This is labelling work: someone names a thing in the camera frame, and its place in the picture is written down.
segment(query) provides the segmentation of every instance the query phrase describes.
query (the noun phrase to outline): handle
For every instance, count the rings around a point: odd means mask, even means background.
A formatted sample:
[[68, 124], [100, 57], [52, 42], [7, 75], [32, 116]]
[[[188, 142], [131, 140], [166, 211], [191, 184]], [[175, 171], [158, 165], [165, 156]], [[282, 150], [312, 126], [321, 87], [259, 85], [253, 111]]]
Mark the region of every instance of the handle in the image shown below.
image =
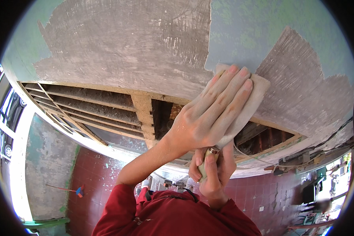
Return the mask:
[[214, 155], [215, 161], [218, 160], [219, 157], [219, 151], [220, 149], [216, 148], [216, 147], [209, 147], [205, 153], [205, 156], [203, 157], [203, 162], [200, 166], [198, 166], [198, 170], [199, 172], [202, 174], [202, 177], [199, 179], [199, 182], [202, 182], [204, 179], [207, 178], [207, 174], [205, 171], [205, 159], [208, 155]]

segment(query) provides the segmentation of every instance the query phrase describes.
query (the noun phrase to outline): red tile floor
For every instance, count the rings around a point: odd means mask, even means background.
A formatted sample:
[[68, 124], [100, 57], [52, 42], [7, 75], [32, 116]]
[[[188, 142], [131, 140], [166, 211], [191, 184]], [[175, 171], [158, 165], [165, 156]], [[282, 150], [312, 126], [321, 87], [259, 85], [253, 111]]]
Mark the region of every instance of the red tile floor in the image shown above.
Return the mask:
[[[67, 216], [71, 236], [88, 236], [99, 220], [123, 162], [82, 147], [76, 159], [71, 188], [85, 184], [85, 196], [70, 192]], [[263, 235], [280, 236], [294, 223], [301, 206], [300, 177], [293, 172], [282, 176], [265, 174], [231, 179], [225, 192], [251, 218]], [[194, 192], [199, 194], [197, 185]]]

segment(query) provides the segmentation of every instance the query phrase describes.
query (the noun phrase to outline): car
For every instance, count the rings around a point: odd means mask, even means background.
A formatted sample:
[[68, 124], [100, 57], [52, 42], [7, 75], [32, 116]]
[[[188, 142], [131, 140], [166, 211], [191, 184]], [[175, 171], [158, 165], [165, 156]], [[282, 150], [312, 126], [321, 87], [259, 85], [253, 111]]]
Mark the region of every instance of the car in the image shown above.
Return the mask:
[[[25, 106], [26, 102], [9, 86], [1, 103], [0, 120], [11, 130], [15, 131]], [[12, 146], [13, 138], [0, 129], [0, 152], [8, 158], [11, 158]]]

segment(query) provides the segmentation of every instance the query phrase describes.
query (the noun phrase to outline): red shirt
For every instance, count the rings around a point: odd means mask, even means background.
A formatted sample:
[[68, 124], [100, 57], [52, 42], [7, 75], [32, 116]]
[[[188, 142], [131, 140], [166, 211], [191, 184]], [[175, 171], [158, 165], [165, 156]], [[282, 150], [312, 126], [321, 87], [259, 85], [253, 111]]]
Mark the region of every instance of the red shirt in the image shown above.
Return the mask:
[[[183, 199], [168, 197], [179, 196]], [[212, 210], [187, 191], [157, 191], [151, 201], [134, 197], [121, 184], [113, 188], [92, 236], [108, 235], [244, 235], [261, 236], [257, 226], [230, 199], [220, 211]]]

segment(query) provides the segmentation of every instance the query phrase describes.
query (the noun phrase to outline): car wheel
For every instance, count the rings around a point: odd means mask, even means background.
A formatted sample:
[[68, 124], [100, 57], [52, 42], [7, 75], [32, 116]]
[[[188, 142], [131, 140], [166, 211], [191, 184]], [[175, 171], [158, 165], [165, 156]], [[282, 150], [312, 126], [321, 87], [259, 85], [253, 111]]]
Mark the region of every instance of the car wheel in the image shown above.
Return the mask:
[[22, 106], [22, 107], [25, 107], [26, 106], [26, 102], [24, 100], [22, 100], [22, 98], [19, 99], [19, 104]]
[[9, 158], [12, 156], [12, 146], [10, 144], [5, 145], [4, 153], [5, 153], [5, 156], [7, 156]]

